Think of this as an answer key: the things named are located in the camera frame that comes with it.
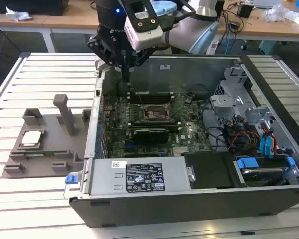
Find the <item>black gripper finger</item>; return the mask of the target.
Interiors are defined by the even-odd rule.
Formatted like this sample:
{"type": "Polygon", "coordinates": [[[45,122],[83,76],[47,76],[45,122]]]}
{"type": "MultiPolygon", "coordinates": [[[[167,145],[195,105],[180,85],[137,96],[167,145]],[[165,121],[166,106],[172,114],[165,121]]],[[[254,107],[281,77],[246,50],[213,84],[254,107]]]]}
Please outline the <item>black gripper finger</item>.
{"type": "Polygon", "coordinates": [[[130,80],[130,69],[142,65],[155,52],[155,47],[135,51],[132,48],[125,54],[125,81],[130,80]]]}
{"type": "Polygon", "coordinates": [[[111,36],[110,43],[107,44],[100,37],[93,36],[87,42],[87,46],[106,64],[117,67],[121,71],[122,81],[126,81],[125,59],[116,37],[111,36]]]}

